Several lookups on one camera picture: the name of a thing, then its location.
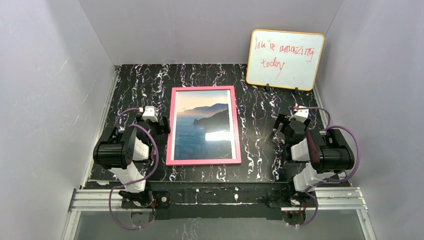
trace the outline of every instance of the whiteboard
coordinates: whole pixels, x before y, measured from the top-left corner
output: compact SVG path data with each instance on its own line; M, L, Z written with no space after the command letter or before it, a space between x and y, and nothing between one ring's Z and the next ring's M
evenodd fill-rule
M256 29L246 81L252 85L310 91L324 46L320 33Z

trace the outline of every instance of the white enclosure wall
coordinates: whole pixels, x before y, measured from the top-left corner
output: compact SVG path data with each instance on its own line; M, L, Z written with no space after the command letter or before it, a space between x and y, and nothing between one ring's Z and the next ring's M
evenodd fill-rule
M113 77L78 0L1 1L1 239L62 237Z
M122 64L248 62L252 31L325 34L343 0L79 0Z
M423 239L424 2L345 1L317 77L333 124L362 147L354 178L378 239Z

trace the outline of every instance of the sea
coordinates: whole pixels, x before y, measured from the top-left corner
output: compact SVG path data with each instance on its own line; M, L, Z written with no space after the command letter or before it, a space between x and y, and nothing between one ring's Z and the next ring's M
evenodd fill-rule
M206 141L205 130L194 125L205 116L177 116L175 126L174 160L231 159L231 142Z

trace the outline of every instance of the metal extrusion rail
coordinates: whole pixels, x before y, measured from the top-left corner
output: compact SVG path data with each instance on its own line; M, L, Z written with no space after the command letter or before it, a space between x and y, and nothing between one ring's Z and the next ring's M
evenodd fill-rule
M69 206L70 212L75 211L109 211L108 189L76 190ZM318 187L315 189L319 210L367 210L367 205L359 187ZM118 191L112 194L111 206L114 211L148 212L149 209L122 209L122 196ZM296 210L298 207L282 207L282 211Z

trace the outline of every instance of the picture frame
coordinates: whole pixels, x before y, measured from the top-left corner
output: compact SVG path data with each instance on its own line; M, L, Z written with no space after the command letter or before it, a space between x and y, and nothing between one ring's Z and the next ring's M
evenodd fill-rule
M172 88L167 166L242 163L234 86Z

